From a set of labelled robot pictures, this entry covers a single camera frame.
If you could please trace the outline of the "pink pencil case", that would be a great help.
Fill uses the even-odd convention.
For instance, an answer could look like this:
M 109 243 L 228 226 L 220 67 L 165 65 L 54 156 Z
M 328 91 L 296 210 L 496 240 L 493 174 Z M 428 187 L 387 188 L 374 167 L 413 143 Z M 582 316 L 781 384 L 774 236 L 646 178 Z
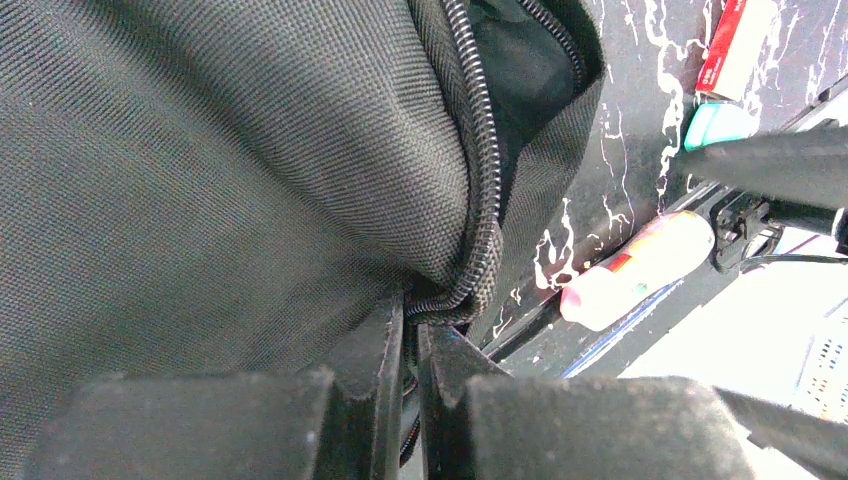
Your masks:
M 660 215 L 610 258 L 570 281 L 559 312 L 568 322 L 600 332 L 695 270 L 714 243 L 714 231 L 701 215 L 686 210 Z

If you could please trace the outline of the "teal eraser block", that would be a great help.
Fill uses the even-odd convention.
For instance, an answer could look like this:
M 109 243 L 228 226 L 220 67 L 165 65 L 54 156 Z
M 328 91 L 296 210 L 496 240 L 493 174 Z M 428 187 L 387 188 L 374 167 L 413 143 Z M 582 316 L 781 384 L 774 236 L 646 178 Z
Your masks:
M 758 121 L 737 105 L 705 103 L 696 109 L 683 139 L 683 146 L 690 152 L 715 143 L 748 138 L 758 127 Z

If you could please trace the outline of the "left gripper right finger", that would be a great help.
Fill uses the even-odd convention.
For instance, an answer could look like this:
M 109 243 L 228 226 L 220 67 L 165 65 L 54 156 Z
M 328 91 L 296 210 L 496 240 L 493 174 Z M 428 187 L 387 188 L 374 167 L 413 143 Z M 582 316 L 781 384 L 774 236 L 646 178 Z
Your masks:
M 717 393 L 680 377 L 506 374 L 450 327 L 417 334 L 430 479 L 751 479 Z

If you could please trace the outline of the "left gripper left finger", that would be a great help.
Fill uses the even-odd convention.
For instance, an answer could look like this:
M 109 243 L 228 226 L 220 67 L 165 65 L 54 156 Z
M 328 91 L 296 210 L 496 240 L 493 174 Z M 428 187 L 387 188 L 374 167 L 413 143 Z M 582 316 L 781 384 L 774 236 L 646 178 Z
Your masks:
M 402 295 L 307 370 L 113 377 L 45 428 L 27 479 L 393 479 Z

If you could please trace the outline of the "black student backpack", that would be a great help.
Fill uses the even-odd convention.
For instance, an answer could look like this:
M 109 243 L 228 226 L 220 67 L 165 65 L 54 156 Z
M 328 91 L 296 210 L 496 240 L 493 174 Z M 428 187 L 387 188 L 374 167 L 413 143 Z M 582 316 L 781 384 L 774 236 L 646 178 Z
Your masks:
M 492 315 L 585 151 L 581 1 L 5 1 L 1 475 L 106 373 Z

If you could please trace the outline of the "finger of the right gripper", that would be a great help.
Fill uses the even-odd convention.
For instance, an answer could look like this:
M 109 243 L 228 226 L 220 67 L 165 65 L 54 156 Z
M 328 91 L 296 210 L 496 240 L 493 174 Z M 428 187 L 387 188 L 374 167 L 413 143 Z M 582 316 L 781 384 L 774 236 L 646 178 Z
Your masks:
M 715 143 L 678 170 L 745 191 L 818 207 L 847 206 L 847 129 L 828 127 Z

